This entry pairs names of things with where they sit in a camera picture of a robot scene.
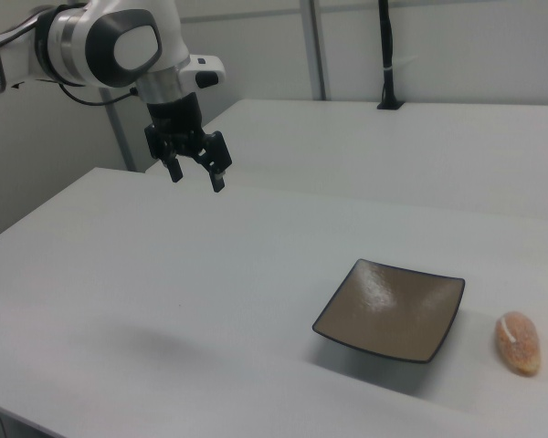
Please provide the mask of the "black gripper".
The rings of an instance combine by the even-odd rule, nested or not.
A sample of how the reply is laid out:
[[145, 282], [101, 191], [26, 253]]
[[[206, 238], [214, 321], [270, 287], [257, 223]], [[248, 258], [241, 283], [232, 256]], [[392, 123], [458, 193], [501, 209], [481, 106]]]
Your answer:
[[210, 134], [203, 131], [197, 95], [190, 93], [173, 102], [147, 104], [147, 109], [152, 123], [144, 133], [150, 154], [162, 162], [171, 180], [178, 183], [183, 178], [177, 154], [195, 157], [208, 172], [214, 192], [221, 192], [232, 159], [220, 131]]

